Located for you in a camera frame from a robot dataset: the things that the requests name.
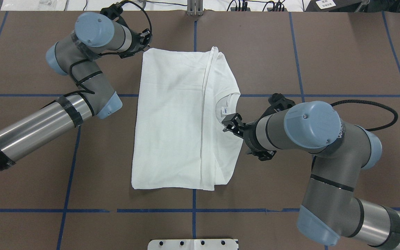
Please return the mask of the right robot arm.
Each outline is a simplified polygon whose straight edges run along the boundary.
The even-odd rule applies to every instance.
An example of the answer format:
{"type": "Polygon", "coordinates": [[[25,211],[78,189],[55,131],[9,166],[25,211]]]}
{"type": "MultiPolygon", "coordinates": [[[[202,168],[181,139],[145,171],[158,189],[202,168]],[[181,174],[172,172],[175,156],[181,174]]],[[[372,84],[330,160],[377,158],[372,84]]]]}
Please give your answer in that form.
{"type": "Polygon", "coordinates": [[[222,124],[224,131],[243,138],[249,154],[259,160],[290,149],[313,155],[297,220],[304,236],[327,246],[346,237],[377,250],[400,250],[400,212],[353,194],[360,171],[381,158],[382,144],[375,134],[344,122],[323,101],[270,101],[258,120],[245,123],[234,113],[226,115],[222,124]]]}

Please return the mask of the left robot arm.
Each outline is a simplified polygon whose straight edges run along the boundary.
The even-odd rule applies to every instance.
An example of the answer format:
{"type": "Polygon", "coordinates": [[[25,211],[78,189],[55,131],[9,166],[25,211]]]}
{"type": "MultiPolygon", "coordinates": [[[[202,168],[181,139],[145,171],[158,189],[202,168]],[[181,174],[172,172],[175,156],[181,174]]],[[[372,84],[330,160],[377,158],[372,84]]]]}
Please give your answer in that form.
{"type": "Polygon", "coordinates": [[[105,119],[122,108],[97,60],[143,52],[153,35],[150,18],[146,16],[146,20],[148,28],[136,32],[119,12],[104,9],[78,16],[72,32],[51,46],[45,56],[50,68],[69,76],[76,90],[55,94],[38,111],[0,130],[0,172],[91,117],[105,119]]]}

